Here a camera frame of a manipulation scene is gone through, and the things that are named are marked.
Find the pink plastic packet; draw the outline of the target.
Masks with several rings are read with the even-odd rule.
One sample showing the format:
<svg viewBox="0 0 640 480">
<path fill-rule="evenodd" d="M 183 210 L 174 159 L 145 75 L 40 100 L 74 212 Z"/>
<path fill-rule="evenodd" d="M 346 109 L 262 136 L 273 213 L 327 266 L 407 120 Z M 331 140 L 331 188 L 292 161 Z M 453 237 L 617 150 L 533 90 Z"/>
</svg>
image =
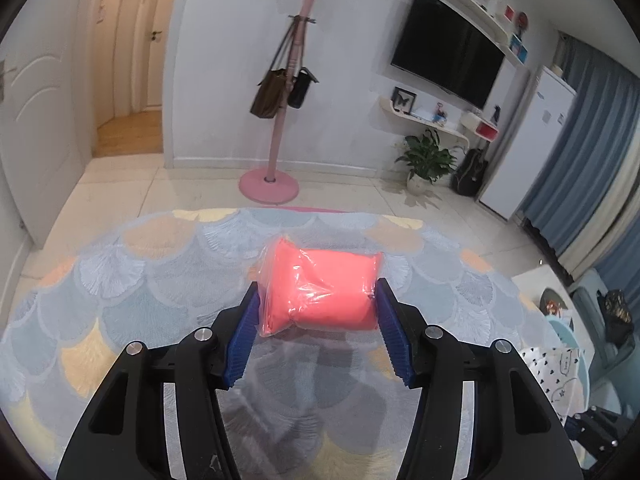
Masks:
<svg viewBox="0 0 640 480">
<path fill-rule="evenodd" d="M 303 249 L 280 237 L 262 253 L 257 272 L 258 332 L 374 330 L 374 289 L 383 255 Z"/>
</svg>

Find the white room door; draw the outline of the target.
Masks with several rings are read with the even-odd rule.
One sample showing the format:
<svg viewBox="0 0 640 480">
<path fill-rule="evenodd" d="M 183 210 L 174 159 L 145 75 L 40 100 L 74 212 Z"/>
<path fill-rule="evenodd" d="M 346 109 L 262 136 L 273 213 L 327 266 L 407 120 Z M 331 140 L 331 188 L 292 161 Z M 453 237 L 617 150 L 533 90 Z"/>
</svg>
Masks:
<svg viewBox="0 0 640 480">
<path fill-rule="evenodd" d="M 90 35 L 84 0 L 27 0 L 1 43 L 1 162 L 43 247 L 89 159 Z"/>
</svg>

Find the light blue laundry basket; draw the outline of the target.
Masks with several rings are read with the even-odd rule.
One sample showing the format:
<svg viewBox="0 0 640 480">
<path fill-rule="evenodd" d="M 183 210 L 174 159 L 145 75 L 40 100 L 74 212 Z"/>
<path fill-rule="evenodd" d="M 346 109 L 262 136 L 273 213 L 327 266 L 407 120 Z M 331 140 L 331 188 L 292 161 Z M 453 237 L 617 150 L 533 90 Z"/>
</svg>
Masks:
<svg viewBox="0 0 640 480">
<path fill-rule="evenodd" d="M 590 379 L 585 352 L 579 347 L 577 338 L 565 322 L 548 315 L 547 321 L 561 341 L 560 350 L 555 350 L 555 363 L 549 375 L 556 381 L 550 401 L 561 418 L 582 413 L 588 408 Z"/>
</svg>

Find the teal sofa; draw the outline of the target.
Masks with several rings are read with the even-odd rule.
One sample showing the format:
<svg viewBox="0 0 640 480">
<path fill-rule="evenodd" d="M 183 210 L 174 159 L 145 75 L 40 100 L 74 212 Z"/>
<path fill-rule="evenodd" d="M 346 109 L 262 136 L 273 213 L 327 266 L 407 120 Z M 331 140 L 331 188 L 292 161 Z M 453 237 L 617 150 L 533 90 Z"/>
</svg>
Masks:
<svg viewBox="0 0 640 480">
<path fill-rule="evenodd" d="M 623 408 L 639 411 L 639 337 L 633 334 L 616 346 L 606 339 L 605 320 L 598 299 L 610 290 L 596 269 L 589 269 L 570 286 L 570 298 L 585 324 L 594 353 L 589 365 L 592 394 L 611 386 Z"/>
</svg>

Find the black gold bag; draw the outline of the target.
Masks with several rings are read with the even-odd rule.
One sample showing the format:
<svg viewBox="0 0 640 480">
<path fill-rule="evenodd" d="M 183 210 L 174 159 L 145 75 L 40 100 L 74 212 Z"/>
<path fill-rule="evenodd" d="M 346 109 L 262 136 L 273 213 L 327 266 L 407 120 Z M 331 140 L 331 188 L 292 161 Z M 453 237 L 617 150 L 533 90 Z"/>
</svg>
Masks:
<svg viewBox="0 0 640 480">
<path fill-rule="evenodd" d="M 606 341 L 616 347 L 623 346 L 634 333 L 634 320 L 623 292 L 613 289 L 604 294 L 598 290 L 597 300 L 605 325 Z"/>
</svg>

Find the dark bowl with items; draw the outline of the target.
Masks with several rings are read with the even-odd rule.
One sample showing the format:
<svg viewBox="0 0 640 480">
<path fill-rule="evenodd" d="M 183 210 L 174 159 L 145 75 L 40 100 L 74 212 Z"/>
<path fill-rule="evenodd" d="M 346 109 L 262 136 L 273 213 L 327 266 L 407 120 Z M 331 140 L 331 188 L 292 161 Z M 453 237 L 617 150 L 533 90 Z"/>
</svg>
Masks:
<svg viewBox="0 0 640 480">
<path fill-rule="evenodd" d="M 560 318 L 562 312 L 567 309 L 562 297 L 550 287 L 547 287 L 542 292 L 538 307 L 544 315 L 553 315 L 558 318 Z"/>
</svg>

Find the white coffee table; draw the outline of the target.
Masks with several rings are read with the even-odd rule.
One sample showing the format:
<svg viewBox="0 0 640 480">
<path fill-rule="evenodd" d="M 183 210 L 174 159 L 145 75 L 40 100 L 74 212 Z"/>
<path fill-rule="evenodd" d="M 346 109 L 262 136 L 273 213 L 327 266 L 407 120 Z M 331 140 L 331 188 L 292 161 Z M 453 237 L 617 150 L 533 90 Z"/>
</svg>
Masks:
<svg viewBox="0 0 640 480">
<path fill-rule="evenodd" d="M 532 347 L 563 347 L 563 343 L 547 315 L 540 310 L 542 296 L 550 289 L 561 299 L 576 324 L 575 308 L 568 291 L 548 264 L 515 275 L 511 281 L 518 290 L 518 299 L 524 307 L 523 323 L 518 326 L 523 344 Z"/>
</svg>

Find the fan pattern table cloth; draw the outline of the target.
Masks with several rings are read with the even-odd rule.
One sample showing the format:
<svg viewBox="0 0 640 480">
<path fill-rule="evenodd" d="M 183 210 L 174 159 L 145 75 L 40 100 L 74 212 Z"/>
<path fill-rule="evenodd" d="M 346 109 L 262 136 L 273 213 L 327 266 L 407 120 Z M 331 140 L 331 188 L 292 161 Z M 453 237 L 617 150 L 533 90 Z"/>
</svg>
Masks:
<svg viewBox="0 0 640 480">
<path fill-rule="evenodd" d="M 462 341 L 551 347 L 556 336 L 510 280 L 419 220 L 285 209 L 174 210 L 121 226 L 62 261 L 13 310 L 1 339 L 1 408 L 55 474 L 91 396 L 130 341 L 175 344 L 236 306 L 264 249 L 383 257 L 396 297 Z M 286 330 L 255 341 L 219 403 L 247 479 L 391 479 L 419 393 L 370 332 Z"/>
</svg>

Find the white standing air conditioner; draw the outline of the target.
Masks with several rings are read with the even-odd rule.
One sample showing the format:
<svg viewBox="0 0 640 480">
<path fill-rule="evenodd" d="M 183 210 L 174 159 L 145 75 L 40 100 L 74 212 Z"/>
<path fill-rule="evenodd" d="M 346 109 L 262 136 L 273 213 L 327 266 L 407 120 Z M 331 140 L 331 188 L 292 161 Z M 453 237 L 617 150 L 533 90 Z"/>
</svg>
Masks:
<svg viewBox="0 0 640 480">
<path fill-rule="evenodd" d="M 480 190 L 482 206 L 506 221 L 518 212 L 559 141 L 575 96 L 551 68 L 538 70 Z"/>
</svg>

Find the blue curtain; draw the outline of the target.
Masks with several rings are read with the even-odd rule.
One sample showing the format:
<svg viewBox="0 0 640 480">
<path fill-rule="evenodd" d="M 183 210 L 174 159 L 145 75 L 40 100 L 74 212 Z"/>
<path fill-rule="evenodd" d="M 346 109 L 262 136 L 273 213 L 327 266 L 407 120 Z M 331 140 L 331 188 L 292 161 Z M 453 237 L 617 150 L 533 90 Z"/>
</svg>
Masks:
<svg viewBox="0 0 640 480">
<path fill-rule="evenodd" d="M 563 271 L 578 278 L 639 210 L 632 196 L 639 173 L 639 77 L 568 35 L 554 60 L 576 98 L 521 211 Z"/>
</svg>

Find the brown hanging handbag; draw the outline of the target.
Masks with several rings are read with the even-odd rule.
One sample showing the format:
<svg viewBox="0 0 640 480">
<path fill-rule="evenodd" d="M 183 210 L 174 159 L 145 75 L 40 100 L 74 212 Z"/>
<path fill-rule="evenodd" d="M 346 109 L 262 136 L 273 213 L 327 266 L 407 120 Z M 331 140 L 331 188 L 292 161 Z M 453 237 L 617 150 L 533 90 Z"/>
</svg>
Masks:
<svg viewBox="0 0 640 480">
<path fill-rule="evenodd" d="M 286 67 L 283 63 L 292 46 L 297 24 L 298 19 L 294 18 L 291 25 L 288 26 L 264 78 L 258 84 L 255 99 L 250 107 L 250 114 L 258 118 L 271 119 L 277 114 L 286 81 Z"/>
</svg>

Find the black hanging bag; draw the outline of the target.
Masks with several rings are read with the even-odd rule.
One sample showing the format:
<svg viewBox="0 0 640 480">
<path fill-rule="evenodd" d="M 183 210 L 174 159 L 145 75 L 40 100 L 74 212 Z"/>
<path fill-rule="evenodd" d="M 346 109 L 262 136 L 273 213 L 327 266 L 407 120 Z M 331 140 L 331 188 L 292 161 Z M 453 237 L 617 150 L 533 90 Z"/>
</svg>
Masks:
<svg viewBox="0 0 640 480">
<path fill-rule="evenodd" d="M 288 95 L 288 106 L 296 110 L 302 107 L 310 86 L 319 82 L 317 77 L 305 65 L 304 54 L 305 40 L 302 40 L 299 51 L 299 71 L 293 79 L 292 89 Z"/>
</svg>

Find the white curved upper shelf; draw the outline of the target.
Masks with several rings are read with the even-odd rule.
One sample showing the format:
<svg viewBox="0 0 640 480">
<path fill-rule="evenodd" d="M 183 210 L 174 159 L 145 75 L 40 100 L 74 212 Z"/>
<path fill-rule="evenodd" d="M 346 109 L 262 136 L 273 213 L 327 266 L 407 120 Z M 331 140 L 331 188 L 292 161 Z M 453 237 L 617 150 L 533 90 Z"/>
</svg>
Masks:
<svg viewBox="0 0 640 480">
<path fill-rule="evenodd" d="M 510 62 L 522 66 L 526 62 L 528 50 L 522 40 L 514 34 L 516 12 L 510 4 L 499 0 L 454 0 L 490 32 L 495 43 L 503 50 Z"/>
</svg>

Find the white lower wall shelf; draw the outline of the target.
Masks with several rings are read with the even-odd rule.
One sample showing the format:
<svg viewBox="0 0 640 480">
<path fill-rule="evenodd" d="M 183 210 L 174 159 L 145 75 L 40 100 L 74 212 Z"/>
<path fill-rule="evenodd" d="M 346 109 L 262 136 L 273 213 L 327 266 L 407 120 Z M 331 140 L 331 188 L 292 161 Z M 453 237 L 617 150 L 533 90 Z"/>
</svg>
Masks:
<svg viewBox="0 0 640 480">
<path fill-rule="evenodd" d="M 457 139 L 457 144 L 463 146 L 466 150 L 470 148 L 470 140 L 463 133 L 459 132 L 456 129 L 451 129 L 446 126 L 436 124 L 436 122 L 430 122 L 429 120 L 423 119 L 421 117 L 416 117 L 411 114 L 398 112 L 398 110 L 395 110 L 393 108 L 393 102 L 390 98 L 386 98 L 385 96 L 380 96 L 378 98 L 378 105 L 387 114 L 390 114 L 399 119 L 405 120 L 406 122 L 414 122 L 415 124 L 419 124 L 424 128 L 433 129 L 438 133 L 446 134 L 446 136 L 452 136 L 453 138 Z"/>
</svg>

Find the butterfly picture frame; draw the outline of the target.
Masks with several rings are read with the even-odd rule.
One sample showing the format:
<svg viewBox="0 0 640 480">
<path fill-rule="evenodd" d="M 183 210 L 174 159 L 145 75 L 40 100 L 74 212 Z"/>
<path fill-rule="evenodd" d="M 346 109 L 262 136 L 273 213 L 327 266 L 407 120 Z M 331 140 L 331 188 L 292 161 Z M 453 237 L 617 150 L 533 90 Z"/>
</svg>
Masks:
<svg viewBox="0 0 640 480">
<path fill-rule="evenodd" d="M 416 102 L 416 94 L 409 90 L 395 87 L 390 100 L 392 101 L 392 107 L 395 112 L 410 115 L 414 102 Z"/>
</svg>

